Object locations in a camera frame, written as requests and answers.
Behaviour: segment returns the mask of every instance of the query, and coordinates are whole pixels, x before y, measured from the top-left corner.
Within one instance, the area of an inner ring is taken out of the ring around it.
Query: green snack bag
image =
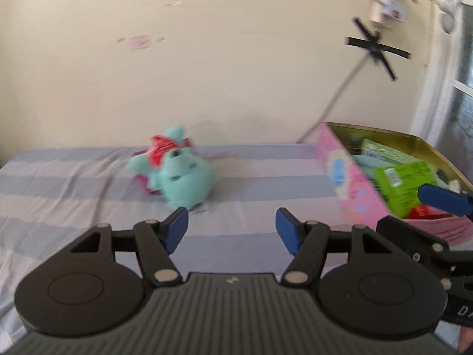
[[[365,139],[361,143],[361,154],[365,156],[376,157],[377,159],[387,161],[394,165],[413,163],[421,161],[414,156],[407,155],[397,149],[387,147],[374,141]]]
[[[437,185],[431,166],[425,161],[376,168],[375,178],[392,213],[404,218],[412,207],[420,205],[417,190],[425,183]]]

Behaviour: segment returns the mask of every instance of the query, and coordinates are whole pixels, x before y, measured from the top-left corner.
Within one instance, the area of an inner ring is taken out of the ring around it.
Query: plush toy
[[[217,181],[215,169],[192,148],[184,147],[182,127],[154,136],[148,151],[133,156],[128,168],[145,176],[147,188],[160,191],[172,209],[194,208],[207,198]]]

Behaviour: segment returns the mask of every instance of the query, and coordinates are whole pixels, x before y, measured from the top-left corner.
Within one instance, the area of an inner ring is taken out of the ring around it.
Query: glass pane
[[[473,7],[463,6],[463,52],[458,69],[458,81],[473,87]]]
[[[438,151],[473,182],[473,97],[458,89]]]

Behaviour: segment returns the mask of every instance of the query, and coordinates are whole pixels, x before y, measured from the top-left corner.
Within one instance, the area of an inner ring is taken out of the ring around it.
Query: beige wall
[[[408,131],[428,60],[430,3],[383,42],[330,119]],[[363,51],[370,0],[0,0],[0,158],[25,149],[143,145],[182,123],[197,143],[294,141]],[[152,46],[131,51],[128,40]]]

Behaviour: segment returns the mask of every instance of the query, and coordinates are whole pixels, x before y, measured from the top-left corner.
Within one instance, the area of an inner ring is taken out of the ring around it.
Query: person's hand
[[[473,344],[473,328],[460,327],[460,337],[458,338],[458,352],[464,352]]]

